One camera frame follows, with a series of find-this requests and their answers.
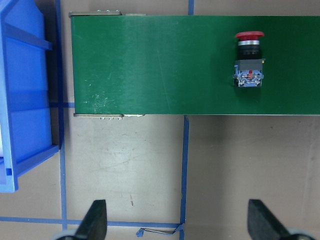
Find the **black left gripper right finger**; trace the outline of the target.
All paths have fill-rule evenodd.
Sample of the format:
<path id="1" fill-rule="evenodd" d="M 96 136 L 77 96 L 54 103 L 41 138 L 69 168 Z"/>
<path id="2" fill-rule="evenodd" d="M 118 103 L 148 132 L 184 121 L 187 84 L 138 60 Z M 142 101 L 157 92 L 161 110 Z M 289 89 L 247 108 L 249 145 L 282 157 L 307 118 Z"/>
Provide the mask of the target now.
<path id="1" fill-rule="evenodd" d="M 250 199 L 247 230 L 252 240 L 285 240 L 291 234 L 260 199 Z"/>

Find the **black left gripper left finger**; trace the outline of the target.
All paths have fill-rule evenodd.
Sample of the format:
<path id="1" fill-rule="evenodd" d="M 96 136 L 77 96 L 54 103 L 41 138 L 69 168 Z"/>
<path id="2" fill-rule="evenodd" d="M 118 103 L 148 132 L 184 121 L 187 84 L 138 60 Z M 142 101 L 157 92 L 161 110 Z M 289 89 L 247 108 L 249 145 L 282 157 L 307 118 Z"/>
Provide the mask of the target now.
<path id="1" fill-rule="evenodd" d="M 74 234 L 75 240 L 104 240 L 107 235 L 107 205 L 94 200 Z"/>

